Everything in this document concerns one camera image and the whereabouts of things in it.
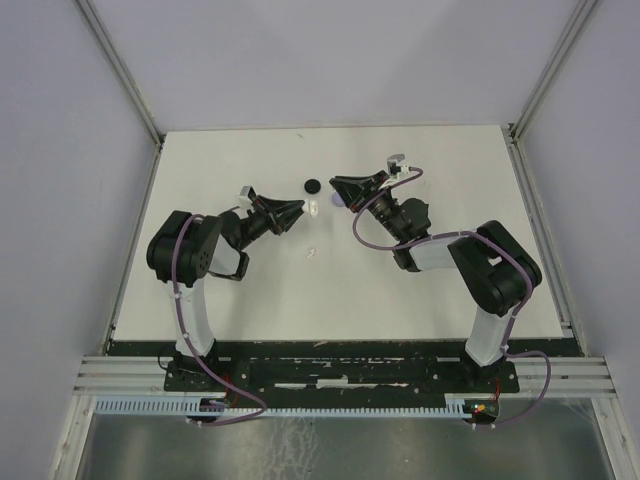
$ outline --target purple cable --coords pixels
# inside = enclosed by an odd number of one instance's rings
[[[409,183],[409,182],[412,182],[412,181],[420,178],[424,173],[424,170],[422,170],[421,168],[418,168],[418,167],[409,167],[409,171],[416,172],[417,175],[413,175],[410,178],[407,178],[405,180],[402,180],[401,182],[396,183],[395,185],[392,185],[390,187],[390,189],[399,187],[400,185],[404,185],[404,184]],[[395,251],[395,250],[404,250],[405,248],[412,248],[412,247],[415,247],[417,245],[421,245],[423,243],[430,242],[432,240],[438,240],[440,238],[473,237],[476,240],[479,240],[482,243],[484,243],[485,245],[487,245],[493,251],[495,251],[503,259],[505,259],[507,262],[509,262],[513,266],[513,268],[515,268],[517,270],[517,272],[520,275],[522,275],[522,278],[524,279],[525,284],[527,286],[527,293],[525,294],[524,298],[520,301],[520,303],[511,312],[511,316],[509,317],[509,323],[507,324],[507,328],[505,330],[504,337],[502,338],[500,349],[502,350],[502,354],[506,358],[542,357],[542,359],[545,361],[546,366],[547,366],[547,375],[546,375],[546,378],[545,378],[544,385],[542,386],[542,390],[540,391],[540,395],[535,400],[533,405],[531,405],[531,407],[529,407],[527,410],[525,410],[524,412],[520,413],[519,415],[516,415],[513,418],[509,418],[509,419],[504,420],[502,422],[495,422],[492,425],[492,427],[495,427],[495,426],[498,426],[498,425],[507,425],[507,424],[513,423],[515,421],[522,420],[523,418],[529,416],[531,413],[533,413],[540,406],[540,403],[542,402],[542,399],[547,394],[547,390],[549,390],[549,383],[551,382],[551,361],[549,360],[549,357],[547,356],[547,354],[545,354],[544,352],[541,352],[539,350],[532,350],[532,351],[529,351],[529,352],[515,353],[515,354],[511,354],[511,353],[508,352],[509,346],[507,345],[507,342],[509,341],[509,338],[511,337],[511,332],[513,330],[513,325],[515,324],[516,317],[518,316],[518,313],[520,313],[522,308],[526,305],[526,303],[531,298],[531,295],[533,294],[533,284],[531,283],[531,279],[529,278],[529,275],[527,275],[527,272],[524,270],[524,268],[522,268],[522,266],[511,255],[509,255],[507,252],[505,252],[502,248],[500,248],[498,245],[496,245],[494,242],[492,242],[488,238],[483,237],[482,235],[478,234],[477,232],[472,232],[470,230],[462,230],[462,231],[459,231],[459,232],[447,232],[447,233],[440,233],[440,234],[437,234],[437,235],[430,235],[430,236],[428,236],[426,238],[421,238],[419,240],[414,240],[413,242],[409,242],[409,243],[405,243],[405,244],[401,244],[401,245],[394,245],[394,246],[382,246],[382,245],[376,245],[374,243],[367,242],[358,233],[358,228],[357,228],[358,227],[358,220],[362,216],[362,213],[373,202],[375,202],[378,198],[380,198],[382,195],[384,195],[385,191],[386,190],[381,190],[371,200],[369,200],[367,203],[365,203],[362,206],[362,208],[358,211],[358,213],[356,213],[356,216],[353,219],[353,225],[352,225],[353,235],[356,237],[356,240],[358,240],[358,242],[360,242],[365,247],[372,248],[374,250],[380,250],[380,251],[384,251],[384,252],[389,252],[389,251]]]
[[[262,401],[260,398],[256,397],[255,395],[252,395],[251,393],[236,387],[232,383],[224,381],[222,378],[216,375],[202,360],[200,353],[198,353],[198,351],[193,346],[193,343],[191,343],[187,329],[184,326],[184,317],[182,316],[182,302],[180,299],[180,287],[178,287],[178,279],[177,279],[178,275],[176,273],[177,264],[178,264],[178,254],[180,253],[180,247],[182,246],[182,241],[184,239],[185,234],[187,233],[187,229],[189,228],[189,225],[191,225],[191,223],[194,220],[196,219],[202,220],[203,218],[204,217],[202,215],[191,215],[187,219],[187,221],[182,226],[182,229],[180,230],[180,234],[178,235],[178,239],[176,240],[176,246],[173,248],[173,256],[171,257],[171,282],[173,283],[173,293],[175,294],[176,313],[178,316],[178,325],[180,327],[180,333],[184,337],[184,341],[187,344],[187,347],[189,347],[189,350],[191,351],[193,358],[195,358],[196,362],[198,362],[198,365],[200,365],[200,368],[202,368],[211,378],[213,378],[216,382],[220,383],[221,385],[228,388],[229,390],[232,390],[237,394],[242,395],[243,397],[253,400],[258,405],[260,405],[260,410],[258,410],[257,412],[252,412],[247,415],[242,415],[240,417],[229,418],[227,420],[216,420],[213,423],[205,423],[205,424],[191,421],[191,423],[197,424],[198,426],[204,425],[207,427],[209,426],[222,427],[223,425],[231,425],[233,423],[244,422],[251,418],[257,417],[258,415],[261,415],[267,410],[267,404],[264,403],[264,401]]]

